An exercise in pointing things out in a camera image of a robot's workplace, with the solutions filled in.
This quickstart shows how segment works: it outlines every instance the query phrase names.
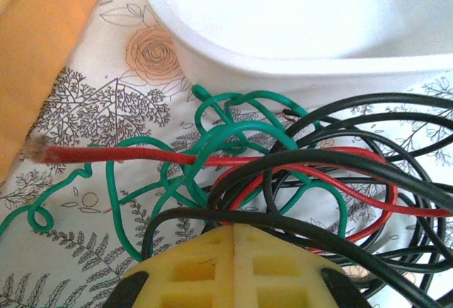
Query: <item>sponge hole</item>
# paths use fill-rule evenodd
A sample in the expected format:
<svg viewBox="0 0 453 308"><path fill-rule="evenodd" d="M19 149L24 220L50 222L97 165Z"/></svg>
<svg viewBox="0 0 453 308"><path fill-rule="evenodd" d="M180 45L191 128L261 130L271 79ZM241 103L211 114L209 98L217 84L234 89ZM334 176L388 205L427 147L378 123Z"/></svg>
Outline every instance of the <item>sponge hole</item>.
<svg viewBox="0 0 453 308"><path fill-rule="evenodd" d="M253 274L264 276L299 276L293 258L286 255L259 255L253 258Z"/></svg>
<svg viewBox="0 0 453 308"><path fill-rule="evenodd" d="M203 281L215 279L215 260L213 258L196 258L179 263L173 269L171 280Z"/></svg>
<svg viewBox="0 0 453 308"><path fill-rule="evenodd" d="M306 290L287 287L261 287L256 291L258 308L310 308Z"/></svg>
<svg viewBox="0 0 453 308"><path fill-rule="evenodd" d="M208 294L164 295L161 308L212 308L212 296Z"/></svg>

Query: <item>red wire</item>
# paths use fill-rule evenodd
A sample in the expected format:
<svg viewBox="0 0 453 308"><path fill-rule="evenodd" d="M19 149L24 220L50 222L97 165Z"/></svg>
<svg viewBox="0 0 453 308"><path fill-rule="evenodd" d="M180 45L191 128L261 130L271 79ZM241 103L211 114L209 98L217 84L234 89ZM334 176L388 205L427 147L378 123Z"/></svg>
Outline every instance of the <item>red wire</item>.
<svg viewBox="0 0 453 308"><path fill-rule="evenodd" d="M375 161L379 161L383 164L386 163L385 159L383 159L379 155L377 155L371 151L365 150L365 149L349 148L349 147L335 147L335 148L331 148L331 149L336 150L336 151L347 152L347 153L351 153L351 154L358 154L360 156L365 156L365 157L373 159ZM341 184L342 185L341 190L343 190L348 195L355 197L354 196L355 194L351 193L351 190L353 190L352 188L349 188L344 183L336 180L335 178L330 177L329 175L327 175L324 172L318 171L313 168L309 168L308 166L301 166L299 164L293 164L293 165L281 166L276 169L273 169L273 173L278 172L279 170L283 170L283 169L304 172L305 174L308 174L309 176L315 176L315 177L321 179L322 181L330 183L331 185L335 186L336 188L339 188L339 185ZM242 191L242 193L235 199L235 201L233 202L233 204L230 207L230 210L237 209L239 207L239 205L242 203L242 201L245 200L250 195L250 193L254 189L256 189L256 187L259 186L262 182L263 182L263 175L260 175L254 181L252 181L252 183L250 183ZM389 196L388 204L395 205L397 203L397 201L398 201L398 188L396 186L390 186L390 196ZM347 240L351 241L351 242L356 242L356 241L359 241L359 240L371 235L372 233L379 230L381 227L383 227L386 224L386 222L389 220L392 213L393 212L390 210L389 211L383 210L383 212L378 220L376 220L373 224L368 226L366 229L363 229L362 231L349 236L347 238Z"/></svg>
<svg viewBox="0 0 453 308"><path fill-rule="evenodd" d="M375 154L366 149L361 149L357 147L332 147L331 150L342 151L351 154L359 154L367 158L375 158ZM152 159L159 161L170 161L178 164L193 164L196 160L196 156L191 156L187 154L179 154L177 152L169 152L160 149L150 149L145 147L58 147L58 146L49 146L46 148L46 153L43 159L39 160L41 163L87 163L94 161L124 161L130 159ZM254 161L260 157L210 157L205 166L240 166L250 161ZM334 166L340 169L347 169L351 171L356 171L358 173L366 174L362 171L355 169L345 168L344 166L338 166L335 164L321 164L321 163L305 163L310 165L324 165L324 166ZM453 213L448 212L443 209L424 209L418 207L403 207L400 205L394 205L391 203L383 203L373 198L369 198L358 191L349 188L344 183L337 181L335 178L330 177L329 175L317 171L316 169L310 168L308 166L303 166L301 164L292 164L290 166L280 166L278 170L290 169L295 171L301 171L306 173L309 176L314 176L322 181L334 185L339 190L344 191L348 195L361 200L364 203L378 207L385 211L398 212L406 215L415 215L415 216L424 216L424 217L451 217ZM221 175L217 180L222 179L227 173Z"/></svg>
<svg viewBox="0 0 453 308"><path fill-rule="evenodd" d="M150 149L148 147L58 147L46 148L43 159L36 162L54 163L90 163L95 161L128 161L133 159L151 159L171 161L190 165L197 156L178 152ZM255 157L210 157L205 166L236 166L255 160Z"/></svg>

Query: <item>yellow foam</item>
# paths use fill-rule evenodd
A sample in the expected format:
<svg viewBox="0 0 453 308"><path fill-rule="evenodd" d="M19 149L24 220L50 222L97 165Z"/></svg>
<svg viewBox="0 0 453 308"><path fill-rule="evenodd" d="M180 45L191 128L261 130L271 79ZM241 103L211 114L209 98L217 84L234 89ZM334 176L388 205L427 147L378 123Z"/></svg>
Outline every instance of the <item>yellow foam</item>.
<svg viewBox="0 0 453 308"><path fill-rule="evenodd" d="M134 308L337 308L318 270L340 266L244 224L150 258Z"/></svg>

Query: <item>black rubber piece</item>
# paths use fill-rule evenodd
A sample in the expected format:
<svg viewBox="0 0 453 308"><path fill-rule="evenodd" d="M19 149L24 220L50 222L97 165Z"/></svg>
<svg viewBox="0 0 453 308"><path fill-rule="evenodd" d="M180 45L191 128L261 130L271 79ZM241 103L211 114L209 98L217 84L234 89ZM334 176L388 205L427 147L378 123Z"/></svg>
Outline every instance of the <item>black rubber piece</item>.
<svg viewBox="0 0 453 308"><path fill-rule="evenodd" d="M132 308L148 277L146 271L139 271L123 278L102 308Z"/></svg>
<svg viewBox="0 0 453 308"><path fill-rule="evenodd" d="M323 268L320 274L338 308L371 308L348 276L332 268Z"/></svg>

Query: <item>green wire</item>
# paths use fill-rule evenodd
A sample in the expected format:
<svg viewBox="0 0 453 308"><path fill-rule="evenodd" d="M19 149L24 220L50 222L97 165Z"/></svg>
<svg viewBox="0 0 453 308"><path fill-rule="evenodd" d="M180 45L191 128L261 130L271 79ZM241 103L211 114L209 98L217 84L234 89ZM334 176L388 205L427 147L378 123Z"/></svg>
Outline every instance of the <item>green wire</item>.
<svg viewBox="0 0 453 308"><path fill-rule="evenodd" d="M115 182L115 162L108 161L105 164L107 189L112 208L115 231L120 243L122 244L126 252L128 252L128 254L137 261L141 261L141 256L126 236L124 227L122 225L120 210L121 205L134 200L144 193L148 193L151 190L163 187L165 189L165 192L157 200L156 205L152 210L151 217L155 217L162 210L162 207L170 198L174 198L178 202L181 202L188 207L204 207L206 205L207 195L195 182L195 176L198 174L198 172L204 166L206 160L212 155L213 152L224 151L228 154L239 155L249 149L252 149L260 152L261 154L270 153L269 150L265 147L262 147L254 142L249 142L245 134L243 133L244 131L264 132L281 142L286 146L286 148L297 149L297 144L292 138L288 137L285 134L285 128L280 123L280 121L262 103L256 100L257 98L265 98L277 101L278 103L287 106L300 116L306 115L306 111L290 99L269 91L255 91L247 93L245 95L242 95L240 93L223 93L219 94L218 96L211 96L203 87L198 85L195 85L193 87L193 94L202 102L198 109L195 111L195 126L198 132L201 134L201 138L194 144L191 149L183 152L184 154L196 155L197 158L192 165L180 165L183 170L182 176L168 179L168 169L172 163L165 162L163 163L163 166L161 168L160 181L139 188L131 192L124 198L119 199ZM219 102L222 101L225 101L223 110L219 105ZM231 114L231 107L234 105L240 105L242 103L249 103L250 105L254 106L265 116L270 124L261 121L234 122L233 116ZM214 109L218 116L223 120L224 124L217 125L212 129L206 131L206 129L202 125L202 114L209 107ZM314 122L314 125L315 128L320 127L319 122ZM237 137L238 140L229 140L232 137ZM120 142L117 146L129 147L136 144L148 144L162 150L174 152L174 150L170 146L152 137L133 137ZM302 182L303 186L299 187L297 192L280 209L280 213L284 215L288 210L296 205L300 197L302 197L308 189L314 187L326 189L337 200L338 206L340 208L338 235L344 237L346 223L348 220L348 213L345 201L341 194L330 184L321 181L312 181L307 175L304 175L300 172L290 171L290 173L298 178ZM66 179L44 191L44 193L32 205L26 205L18 208L17 210L14 210L0 224L0 237L5 232L10 223L23 212L27 212L28 223L35 231L50 231L54 226L54 219L50 212L46 210L42 206L42 204L53 193L68 186L76 177L80 176L82 178L90 178L92 175L93 170L91 168L91 163L85 163L83 169L76 169L72 171ZM185 186L187 188L192 200L186 198L178 192L178 189L181 186ZM240 204L240 207L248 204L260 193L260 189L255 189L246 199L244 199L244 201ZM41 225L37 222L35 217L37 213L45 219L46 223L44 225Z"/></svg>
<svg viewBox="0 0 453 308"><path fill-rule="evenodd" d="M283 207L279 210L281 215L286 214L289 209L294 207L294 205L299 201L300 197L311 188L323 188L331 193L337 203L338 208L340 210L340 220L338 222L338 236L345 238L346 237L346 225L348 223L348 207L346 206L346 202L341 195L341 193L331 184L327 184L321 181L312 181L311 184L304 185L300 187L297 192L288 200L288 202L283 205Z"/></svg>

